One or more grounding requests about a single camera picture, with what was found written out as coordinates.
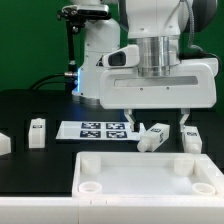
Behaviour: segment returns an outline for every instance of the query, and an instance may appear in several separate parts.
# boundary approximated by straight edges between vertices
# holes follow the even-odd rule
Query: green backdrop
[[[196,35],[195,44],[217,54],[224,61],[224,0],[218,0],[218,12],[212,23]],[[26,89],[34,81],[67,70],[67,42],[64,21],[56,12],[67,0],[1,0],[0,1],[0,90]],[[111,5],[115,19],[116,6]],[[122,31],[121,46],[127,43]],[[182,36],[181,46],[188,35]],[[83,34],[76,36],[76,57],[83,58]],[[216,109],[224,114],[224,78],[216,78]]]

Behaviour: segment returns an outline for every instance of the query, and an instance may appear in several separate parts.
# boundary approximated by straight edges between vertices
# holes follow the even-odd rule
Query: black table
[[[9,136],[12,153],[0,157],[0,196],[70,197],[76,154],[80,151],[137,152],[133,141],[56,141],[61,121],[126,121],[121,110],[80,105],[63,91],[0,92],[0,132]],[[28,148],[31,119],[45,118],[45,149]],[[179,110],[138,110],[149,128],[171,125],[170,138],[157,152],[183,152]],[[203,152],[224,171],[224,117],[212,110],[192,110],[187,125],[197,126]]]

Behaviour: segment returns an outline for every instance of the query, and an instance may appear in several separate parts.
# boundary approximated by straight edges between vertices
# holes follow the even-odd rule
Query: white cube
[[[45,148],[45,129],[45,119],[37,118],[31,120],[28,134],[30,149]]]
[[[8,153],[11,153],[10,138],[0,133],[0,156]]]

